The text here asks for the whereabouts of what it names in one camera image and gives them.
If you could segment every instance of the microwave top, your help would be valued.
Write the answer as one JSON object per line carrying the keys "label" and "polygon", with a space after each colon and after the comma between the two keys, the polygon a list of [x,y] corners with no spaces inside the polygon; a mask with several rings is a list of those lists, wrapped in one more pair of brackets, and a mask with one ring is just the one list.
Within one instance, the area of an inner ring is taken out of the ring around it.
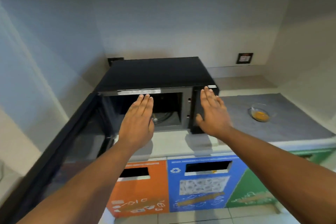
{"label": "microwave top", "polygon": [[114,61],[96,92],[215,85],[199,57]]}

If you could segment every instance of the electrical outlet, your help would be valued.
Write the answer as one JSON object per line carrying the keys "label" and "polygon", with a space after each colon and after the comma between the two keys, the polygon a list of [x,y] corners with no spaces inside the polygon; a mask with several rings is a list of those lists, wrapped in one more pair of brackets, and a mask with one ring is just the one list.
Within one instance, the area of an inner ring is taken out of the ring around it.
{"label": "electrical outlet", "polygon": [[253,53],[239,53],[236,64],[250,64]]}
{"label": "electrical outlet", "polygon": [[111,66],[113,61],[116,60],[124,60],[124,58],[120,57],[120,58],[107,58],[108,64]]}

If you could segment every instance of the white recycling logo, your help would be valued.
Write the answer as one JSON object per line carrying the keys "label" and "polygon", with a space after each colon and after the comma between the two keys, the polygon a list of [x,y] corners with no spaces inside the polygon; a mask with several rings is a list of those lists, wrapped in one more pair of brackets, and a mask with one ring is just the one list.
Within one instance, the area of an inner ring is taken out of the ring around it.
{"label": "white recycling logo", "polygon": [[173,168],[172,170],[170,170],[170,172],[173,173],[173,174],[176,174],[176,173],[181,172],[181,169],[178,168],[178,167],[175,167],[175,168]]}

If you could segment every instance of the person's left hand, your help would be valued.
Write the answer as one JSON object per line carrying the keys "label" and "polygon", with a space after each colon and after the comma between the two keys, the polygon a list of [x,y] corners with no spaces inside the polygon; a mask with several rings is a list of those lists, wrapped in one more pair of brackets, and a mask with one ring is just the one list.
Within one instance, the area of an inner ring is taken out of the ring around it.
{"label": "person's left hand", "polygon": [[145,146],[153,137],[154,123],[151,119],[153,112],[153,97],[140,95],[128,109],[119,131],[118,142],[131,147],[134,151]]}

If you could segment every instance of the orange cabinet panel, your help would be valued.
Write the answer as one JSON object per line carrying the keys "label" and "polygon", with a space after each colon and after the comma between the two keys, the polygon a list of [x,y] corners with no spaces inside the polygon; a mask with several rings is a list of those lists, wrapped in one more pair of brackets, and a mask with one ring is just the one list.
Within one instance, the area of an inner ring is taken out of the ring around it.
{"label": "orange cabinet panel", "polygon": [[128,163],[106,207],[116,218],[168,213],[166,160]]}

